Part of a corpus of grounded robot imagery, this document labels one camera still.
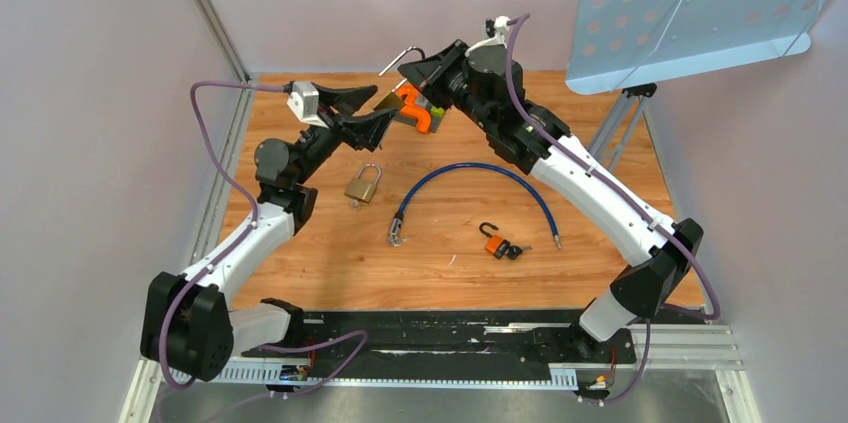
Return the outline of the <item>black key bunch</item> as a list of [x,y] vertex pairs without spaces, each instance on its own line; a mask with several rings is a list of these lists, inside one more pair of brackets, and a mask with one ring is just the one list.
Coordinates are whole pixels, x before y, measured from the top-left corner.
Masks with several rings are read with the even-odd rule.
[[506,250],[506,252],[504,253],[504,255],[505,255],[505,257],[506,257],[506,258],[508,258],[509,260],[516,260],[516,259],[518,259],[518,258],[519,258],[519,257],[520,257],[523,253],[525,253],[525,252],[527,252],[527,251],[530,251],[530,250],[532,250],[532,247],[531,247],[531,246],[524,246],[524,247],[521,247],[521,246],[517,246],[517,245],[511,245],[511,246],[509,246],[509,247],[507,248],[507,250]]

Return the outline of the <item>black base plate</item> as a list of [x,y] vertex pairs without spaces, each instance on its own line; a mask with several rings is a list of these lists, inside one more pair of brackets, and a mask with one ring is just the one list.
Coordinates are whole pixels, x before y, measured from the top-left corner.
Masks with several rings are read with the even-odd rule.
[[233,358],[223,377],[282,385],[315,382],[333,370],[343,380],[374,383],[488,385],[553,381],[562,369],[604,373],[637,361],[635,330],[607,343],[574,341],[575,309],[308,311],[302,345],[364,330],[363,348],[352,338],[307,355],[251,350]]

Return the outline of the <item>small brass padlock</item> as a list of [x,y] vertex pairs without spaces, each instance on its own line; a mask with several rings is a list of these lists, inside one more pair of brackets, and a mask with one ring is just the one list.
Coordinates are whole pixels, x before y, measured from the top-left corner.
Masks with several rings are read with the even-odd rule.
[[[374,178],[368,179],[366,173],[374,171]],[[382,168],[374,163],[363,165],[347,185],[344,195],[350,200],[352,207],[357,208],[362,204],[368,204],[376,193],[378,184],[382,177]]]

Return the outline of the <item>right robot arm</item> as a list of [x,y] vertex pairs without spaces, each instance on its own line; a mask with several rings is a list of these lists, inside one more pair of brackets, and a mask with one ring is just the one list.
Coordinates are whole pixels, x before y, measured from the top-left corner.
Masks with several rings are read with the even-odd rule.
[[581,313],[571,346],[596,360],[611,337],[635,320],[653,318],[692,269],[703,237],[692,219],[654,209],[604,168],[547,108],[525,96],[523,69],[504,45],[471,48],[458,40],[399,73],[431,104],[455,108],[486,135],[489,146],[565,197],[616,246],[626,268]]

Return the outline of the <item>orange S-shaped toy base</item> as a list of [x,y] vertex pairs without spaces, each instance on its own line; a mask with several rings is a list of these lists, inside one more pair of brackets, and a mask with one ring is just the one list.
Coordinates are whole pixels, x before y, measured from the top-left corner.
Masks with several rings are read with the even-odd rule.
[[394,90],[403,105],[398,120],[413,126],[419,133],[436,133],[445,115],[445,110],[434,106],[414,86],[405,83]]

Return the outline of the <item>orange small padlock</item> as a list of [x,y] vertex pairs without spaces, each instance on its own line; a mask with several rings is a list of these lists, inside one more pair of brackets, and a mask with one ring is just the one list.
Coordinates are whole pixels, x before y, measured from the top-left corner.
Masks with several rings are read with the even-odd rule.
[[502,259],[511,247],[511,243],[498,234],[499,227],[489,222],[482,222],[478,229],[487,238],[485,250],[496,259]]

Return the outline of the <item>perforated metal music stand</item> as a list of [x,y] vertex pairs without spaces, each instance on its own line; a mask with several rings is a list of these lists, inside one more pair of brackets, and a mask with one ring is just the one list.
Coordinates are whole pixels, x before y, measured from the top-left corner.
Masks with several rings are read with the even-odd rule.
[[644,87],[797,55],[827,0],[578,0],[567,86],[619,98],[588,143],[598,160],[616,162],[613,134]]

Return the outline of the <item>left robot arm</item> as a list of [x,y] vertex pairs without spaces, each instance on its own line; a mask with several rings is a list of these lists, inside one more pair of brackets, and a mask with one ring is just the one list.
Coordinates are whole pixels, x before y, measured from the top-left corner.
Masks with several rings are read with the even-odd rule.
[[298,354],[306,343],[299,309],[265,299],[248,310],[232,307],[234,295],[275,250],[310,219],[318,191],[307,180],[341,145],[375,151],[395,116],[392,109],[359,114],[377,86],[329,88],[310,81],[254,85],[254,90],[284,93],[287,106],[306,124],[294,142],[267,138],[254,151],[259,192],[238,184],[217,156],[220,176],[250,206],[248,216],[222,242],[183,271],[159,273],[149,284],[140,353],[156,361],[165,383],[180,391],[209,382],[230,358],[270,344],[283,356]]

